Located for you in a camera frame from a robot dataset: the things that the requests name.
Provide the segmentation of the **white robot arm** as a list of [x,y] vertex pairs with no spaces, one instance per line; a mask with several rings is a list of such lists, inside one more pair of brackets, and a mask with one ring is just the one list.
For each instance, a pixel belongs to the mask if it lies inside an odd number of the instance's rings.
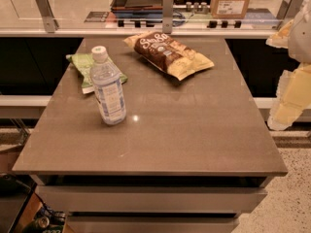
[[299,62],[296,69],[284,70],[280,76],[267,120],[270,129],[282,131],[292,126],[311,105],[311,0],[266,43],[287,49],[289,57]]

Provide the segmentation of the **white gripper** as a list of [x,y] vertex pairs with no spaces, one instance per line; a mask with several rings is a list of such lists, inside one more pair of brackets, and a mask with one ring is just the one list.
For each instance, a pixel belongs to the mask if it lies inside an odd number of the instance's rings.
[[[286,49],[293,23],[293,20],[288,21],[265,43],[273,48]],[[311,64],[300,63],[292,72],[283,71],[278,82],[276,100],[269,112],[267,125],[272,130],[283,131],[292,126],[310,105]]]

